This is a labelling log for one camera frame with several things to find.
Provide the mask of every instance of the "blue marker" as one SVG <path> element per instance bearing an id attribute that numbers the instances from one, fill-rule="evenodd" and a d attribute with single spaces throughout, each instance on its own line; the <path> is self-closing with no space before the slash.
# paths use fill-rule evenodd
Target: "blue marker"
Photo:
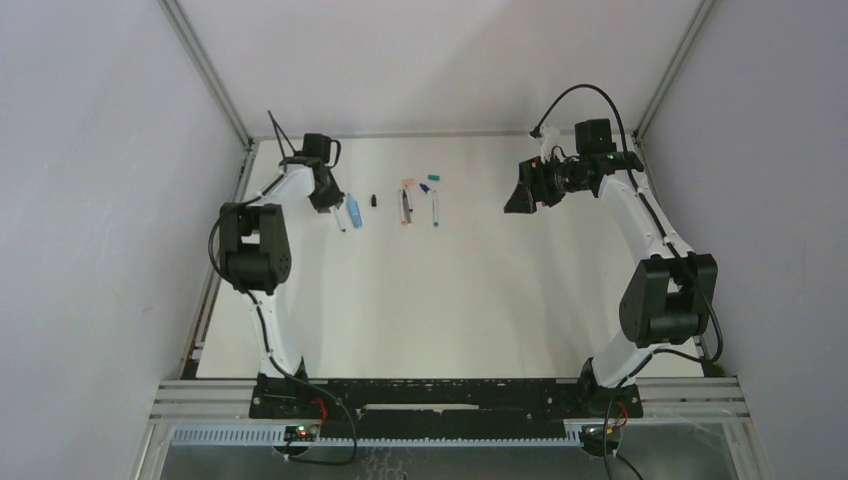
<path id="1" fill-rule="evenodd" d="M 347 212 L 350 213 L 350 221 L 353 228 L 362 228 L 362 217 L 359 215 L 359 204 L 353 198 L 352 193 L 347 194 Z"/>

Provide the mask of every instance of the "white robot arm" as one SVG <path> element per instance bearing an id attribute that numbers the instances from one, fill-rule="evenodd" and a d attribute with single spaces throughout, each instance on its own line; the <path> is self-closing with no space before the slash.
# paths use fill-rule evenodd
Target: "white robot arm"
<path id="1" fill-rule="evenodd" d="M 329 166 L 334 142 L 324 135 L 306 134 L 302 150 L 283 160 L 279 175 L 268 186 L 251 200 L 221 207 L 215 224 L 220 226 L 220 266 L 210 236 L 213 266 L 250 306 L 261 347 L 259 373 L 267 377 L 294 376 L 303 368 L 286 306 L 285 282 L 292 259 L 283 211 L 306 198 L 319 213 L 341 205 L 344 193 Z"/>
<path id="2" fill-rule="evenodd" d="M 696 255 L 677 235 L 636 154 L 616 151 L 608 120 L 577 124 L 578 156 L 566 159 L 551 153 L 559 131 L 548 126 L 537 131 L 543 152 L 519 164 L 518 185 L 504 212 L 534 213 L 537 202 L 550 207 L 567 193 L 590 190 L 612 213 L 636 271 L 619 304 L 621 331 L 587 361 L 581 380 L 592 389 L 626 387 L 654 352 L 704 333 L 715 261 Z"/>

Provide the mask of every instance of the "glass panel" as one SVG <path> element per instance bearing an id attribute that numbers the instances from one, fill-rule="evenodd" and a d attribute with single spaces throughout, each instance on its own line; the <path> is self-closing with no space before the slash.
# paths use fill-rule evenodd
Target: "glass panel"
<path id="1" fill-rule="evenodd" d="M 645 478 L 735 479 L 721 425 L 631 425 L 621 454 Z M 315 448 L 311 459 L 344 458 L 341 448 Z M 215 479 L 603 479 L 603 460 L 566 447 L 417 447 L 361 449 L 345 467 L 286 462 L 271 447 L 173 446 L 162 478 Z M 610 458 L 617 479 L 636 478 Z"/>

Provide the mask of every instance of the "marker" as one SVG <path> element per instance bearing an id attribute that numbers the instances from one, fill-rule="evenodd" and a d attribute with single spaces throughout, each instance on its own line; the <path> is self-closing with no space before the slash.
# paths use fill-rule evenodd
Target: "marker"
<path id="1" fill-rule="evenodd" d="M 436 196 L 435 190 L 430 190 L 433 192 L 433 226 L 439 226 L 439 198 Z"/>
<path id="2" fill-rule="evenodd" d="M 406 225 L 406 212 L 403 208 L 403 190 L 398 189 L 398 212 L 400 212 L 400 224 Z"/>
<path id="3" fill-rule="evenodd" d="M 359 214 L 359 203 L 353 198 L 352 193 L 347 194 L 347 212 L 350 214 L 350 222 L 353 228 L 362 228 L 362 216 Z"/>
<path id="4" fill-rule="evenodd" d="M 406 223 L 412 223 L 412 208 L 409 206 L 409 195 L 406 194 L 406 189 L 403 191 L 403 216 L 406 218 Z"/>
<path id="5" fill-rule="evenodd" d="M 339 225 L 339 230 L 341 230 L 342 233 L 345 233 L 347 229 L 344 228 L 344 224 L 342 223 L 342 216 L 341 214 L 339 214 L 338 208 L 333 207 L 333 215 L 336 217 L 336 223 Z"/>
<path id="6" fill-rule="evenodd" d="M 403 193 L 406 195 L 406 202 L 409 204 L 409 211 L 412 212 L 412 193 L 409 191 L 409 187 L 403 187 Z"/>

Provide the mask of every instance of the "white table surface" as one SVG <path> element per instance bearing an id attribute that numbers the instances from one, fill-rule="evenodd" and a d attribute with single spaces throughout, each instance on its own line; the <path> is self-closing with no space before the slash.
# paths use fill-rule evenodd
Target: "white table surface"
<path id="1" fill-rule="evenodd" d="M 635 261 L 591 193 L 534 215 L 505 215 L 518 162 L 538 154 L 519 136 L 342 140 L 333 170 L 357 198 L 364 227 L 341 233 L 308 200 L 285 212 L 293 255 L 289 313 L 307 373 L 316 378 L 577 377 L 619 329 L 618 302 Z M 574 152 L 573 137 L 563 148 Z M 276 174 L 275 141 L 259 146 L 248 195 Z M 440 182 L 426 182 L 427 174 Z M 405 178 L 413 223 L 400 225 Z M 377 207 L 370 197 L 377 195 Z M 218 292 L 198 377 L 254 378 L 259 344 L 249 307 Z M 681 351 L 695 354 L 689 341 Z M 700 366 L 656 357 L 642 377 L 701 376 Z"/>

